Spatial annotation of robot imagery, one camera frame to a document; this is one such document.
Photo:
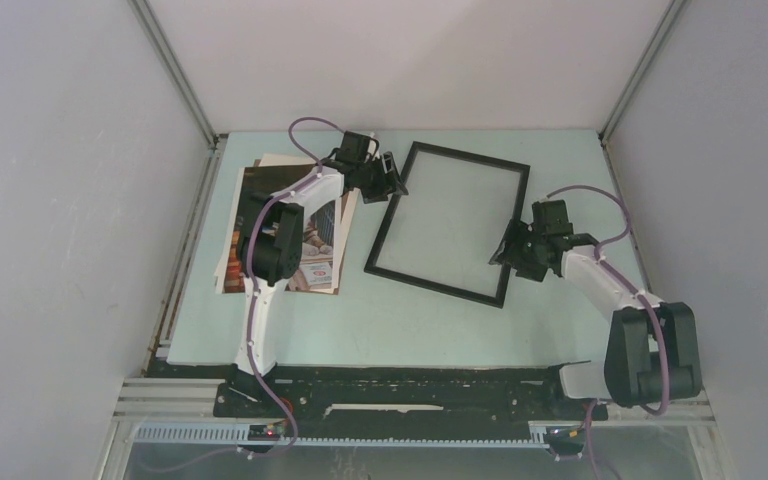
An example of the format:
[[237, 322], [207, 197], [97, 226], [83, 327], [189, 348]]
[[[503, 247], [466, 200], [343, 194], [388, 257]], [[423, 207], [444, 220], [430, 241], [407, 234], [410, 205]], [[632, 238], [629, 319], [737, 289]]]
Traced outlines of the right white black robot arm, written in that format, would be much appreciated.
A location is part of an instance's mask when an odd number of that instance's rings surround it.
[[603, 361], [561, 366], [559, 380], [541, 392], [545, 411], [566, 418], [582, 399], [598, 399], [657, 412], [700, 394], [692, 309], [635, 287], [606, 260], [595, 237], [575, 232], [564, 201], [536, 202], [532, 215], [530, 223], [508, 223], [491, 264], [536, 282], [553, 273], [574, 285], [609, 326]]

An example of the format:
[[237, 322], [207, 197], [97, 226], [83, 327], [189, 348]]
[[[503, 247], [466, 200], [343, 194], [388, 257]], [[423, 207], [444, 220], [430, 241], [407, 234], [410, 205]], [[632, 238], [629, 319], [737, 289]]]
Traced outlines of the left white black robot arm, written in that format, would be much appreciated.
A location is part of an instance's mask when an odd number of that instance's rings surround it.
[[246, 320], [238, 353], [239, 370], [268, 373], [276, 365], [268, 338], [268, 316], [277, 293], [286, 289], [303, 256], [304, 228], [321, 207], [359, 191], [366, 203], [408, 193], [390, 152], [371, 135], [346, 131], [341, 144], [281, 187], [242, 187], [237, 203], [236, 257], [245, 292]]

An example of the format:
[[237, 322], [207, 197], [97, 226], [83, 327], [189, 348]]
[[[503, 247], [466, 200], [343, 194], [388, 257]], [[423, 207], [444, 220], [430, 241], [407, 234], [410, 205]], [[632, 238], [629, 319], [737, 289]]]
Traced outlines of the cat photo print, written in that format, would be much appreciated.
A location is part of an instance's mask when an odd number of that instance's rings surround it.
[[[225, 246], [227, 253], [219, 261], [215, 271], [216, 291], [221, 294], [236, 294], [245, 291], [244, 262], [246, 250], [239, 245], [241, 229], [249, 225], [258, 215], [258, 206], [247, 208], [243, 201], [256, 193], [261, 203], [264, 196], [284, 190], [305, 177], [312, 169], [310, 164], [269, 165], [263, 161], [254, 167], [239, 170], [238, 186], [234, 196], [234, 213], [227, 228]], [[344, 202], [332, 200], [316, 211], [304, 213], [303, 218], [292, 219], [282, 214], [283, 204], [278, 203], [266, 215], [261, 233], [257, 236], [260, 245], [278, 248], [286, 246], [286, 264], [279, 270], [289, 272], [286, 289], [296, 293], [335, 294], [340, 273], [340, 247], [342, 234], [342, 213]]]

